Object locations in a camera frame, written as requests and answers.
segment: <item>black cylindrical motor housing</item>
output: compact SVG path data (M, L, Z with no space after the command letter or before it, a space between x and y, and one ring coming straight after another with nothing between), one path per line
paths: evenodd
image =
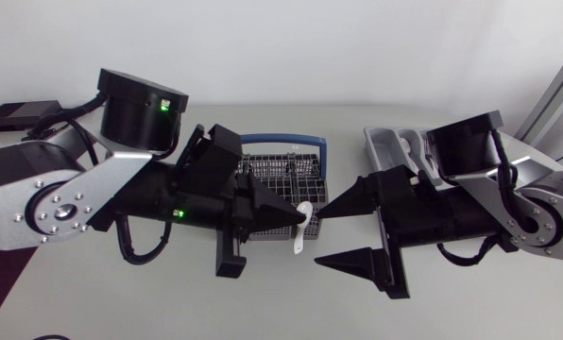
M174 164L150 161L110 201L113 213L215 229L224 220L227 200L170 188ZM173 214L174 210L183 215Z
M500 112L436 128L427 133L442 176L464 175L499 163L490 131L503 125Z
M400 223L395 228L401 247L490 236L502 230L498 221L464 188L452 187L439 193L442 198L436 206L412 211L411 223ZM387 210L386 213L397 215L398 212ZM401 216L395 217L405 221Z
M142 150L170 148L187 108L187 94L106 69L101 69L97 88L108 95L101 134Z

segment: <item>metal frame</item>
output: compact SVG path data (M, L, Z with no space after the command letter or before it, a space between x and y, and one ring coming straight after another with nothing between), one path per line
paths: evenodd
M517 131L515 138L531 146L537 146L561 114L563 114L563 67Z

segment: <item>blue handle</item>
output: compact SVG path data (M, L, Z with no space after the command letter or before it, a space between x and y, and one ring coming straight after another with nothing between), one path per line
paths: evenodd
M326 144L325 138L291 133L255 133L242 135L242 144L253 143L290 143L319 146L321 178L326 179L328 145Z

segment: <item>gray plastic tray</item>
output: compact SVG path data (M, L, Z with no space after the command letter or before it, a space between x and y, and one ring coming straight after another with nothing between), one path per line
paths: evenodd
M436 171L423 129L365 127L366 151L376 171L405 165L414 173L424 170L433 185L442 185L443 179Z

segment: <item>black device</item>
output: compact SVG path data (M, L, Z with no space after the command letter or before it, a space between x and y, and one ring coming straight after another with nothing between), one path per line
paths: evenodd
M3 104L0 106L0 131L32 128L41 118L60 109L57 100Z
M101 133L122 145L168 150L178 137L189 96L121 72L101 69L99 91L108 96Z

